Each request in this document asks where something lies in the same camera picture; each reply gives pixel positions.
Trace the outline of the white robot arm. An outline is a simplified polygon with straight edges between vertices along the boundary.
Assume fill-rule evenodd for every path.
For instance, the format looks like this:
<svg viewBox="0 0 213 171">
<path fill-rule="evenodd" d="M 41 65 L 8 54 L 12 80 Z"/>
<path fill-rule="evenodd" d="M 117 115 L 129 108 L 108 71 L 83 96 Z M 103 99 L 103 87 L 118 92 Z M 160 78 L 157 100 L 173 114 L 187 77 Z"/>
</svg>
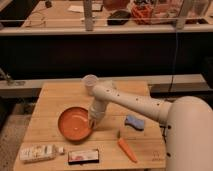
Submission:
<svg viewBox="0 0 213 171">
<path fill-rule="evenodd" d="M 89 127 L 103 120 L 112 102 L 166 126 L 166 171 L 213 171 L 213 109 L 202 99 L 174 102 L 119 91 L 113 81 L 92 88 Z"/>
</svg>

